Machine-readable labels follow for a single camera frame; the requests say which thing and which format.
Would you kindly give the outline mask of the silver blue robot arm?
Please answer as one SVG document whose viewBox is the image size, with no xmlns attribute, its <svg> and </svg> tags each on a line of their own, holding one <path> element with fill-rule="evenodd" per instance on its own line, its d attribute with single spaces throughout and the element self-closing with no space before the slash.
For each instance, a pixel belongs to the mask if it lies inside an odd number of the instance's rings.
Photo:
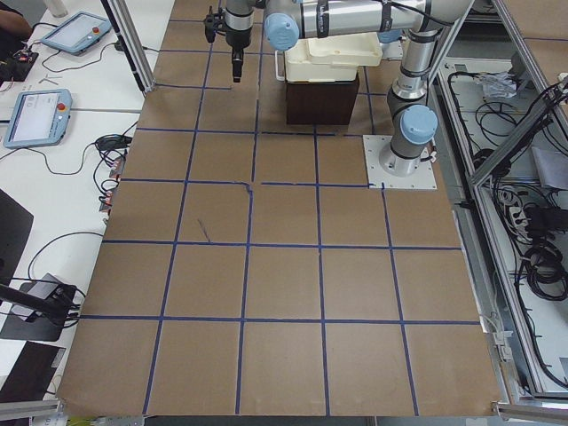
<svg viewBox="0 0 568 426">
<path fill-rule="evenodd" d="M 409 36 L 389 108 L 390 141 L 377 154 L 382 169 L 398 178 L 414 174 L 432 141 L 438 118 L 425 102 L 426 76 L 441 26 L 432 26 L 426 1 L 228 1 L 204 20 L 208 40 L 225 37 L 232 49 L 233 80 L 242 77 L 244 51 L 251 43 L 254 12 L 264 10 L 264 35 L 284 66 L 288 122 L 344 124 L 340 100 L 354 96 L 361 67 L 381 64 L 389 37 Z"/>
</svg>

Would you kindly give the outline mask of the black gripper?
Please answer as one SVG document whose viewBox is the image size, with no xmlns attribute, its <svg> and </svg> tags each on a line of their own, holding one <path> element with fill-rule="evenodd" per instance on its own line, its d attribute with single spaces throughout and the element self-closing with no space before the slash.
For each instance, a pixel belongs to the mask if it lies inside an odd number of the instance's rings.
<svg viewBox="0 0 568 426">
<path fill-rule="evenodd" d="M 232 77 L 235 83 L 239 83 L 242 78 L 244 65 L 244 49 L 242 47 L 232 48 Z"/>
</svg>

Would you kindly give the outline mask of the person forearm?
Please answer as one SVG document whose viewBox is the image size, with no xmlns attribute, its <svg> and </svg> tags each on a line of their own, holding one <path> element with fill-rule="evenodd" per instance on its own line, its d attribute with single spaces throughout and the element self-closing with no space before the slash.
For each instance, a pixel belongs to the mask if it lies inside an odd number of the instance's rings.
<svg viewBox="0 0 568 426">
<path fill-rule="evenodd" d="M 15 40 L 27 41 L 33 29 L 27 20 L 15 10 L 1 10 L 1 44 Z"/>
</svg>

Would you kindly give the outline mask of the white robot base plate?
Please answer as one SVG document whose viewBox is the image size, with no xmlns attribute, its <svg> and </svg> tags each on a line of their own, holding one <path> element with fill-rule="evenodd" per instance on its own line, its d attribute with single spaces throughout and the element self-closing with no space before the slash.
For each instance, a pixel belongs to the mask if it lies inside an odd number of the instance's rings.
<svg viewBox="0 0 568 426">
<path fill-rule="evenodd" d="M 430 153 L 426 146 L 419 157 L 407 160 L 397 157 L 391 151 L 390 135 L 364 135 L 362 138 L 370 188 L 437 190 Z"/>
</svg>

